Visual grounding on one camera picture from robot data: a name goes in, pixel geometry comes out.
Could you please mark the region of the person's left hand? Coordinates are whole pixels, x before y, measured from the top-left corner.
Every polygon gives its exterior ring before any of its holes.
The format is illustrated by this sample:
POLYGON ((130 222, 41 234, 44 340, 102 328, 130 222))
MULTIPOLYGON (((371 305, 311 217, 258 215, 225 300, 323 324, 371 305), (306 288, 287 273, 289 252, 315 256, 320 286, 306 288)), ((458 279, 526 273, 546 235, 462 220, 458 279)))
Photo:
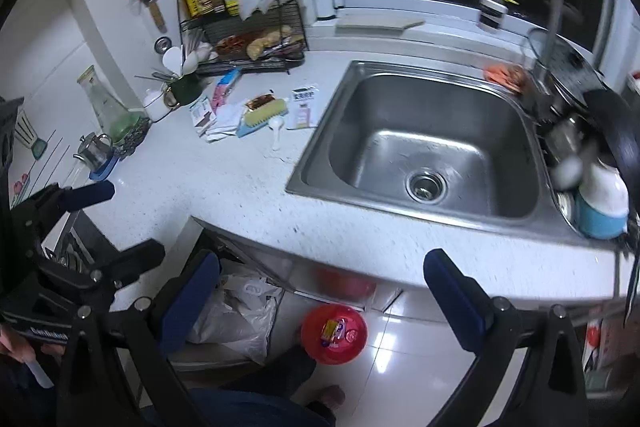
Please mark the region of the person's left hand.
MULTIPOLYGON (((64 355, 65 347, 54 345, 53 343, 43 343, 40 351, 45 355, 53 355, 61 358, 64 355)), ((9 325, 1 326, 1 353, 9 355, 14 360, 21 363, 32 363, 36 361, 36 351, 27 339, 11 329, 9 325)))

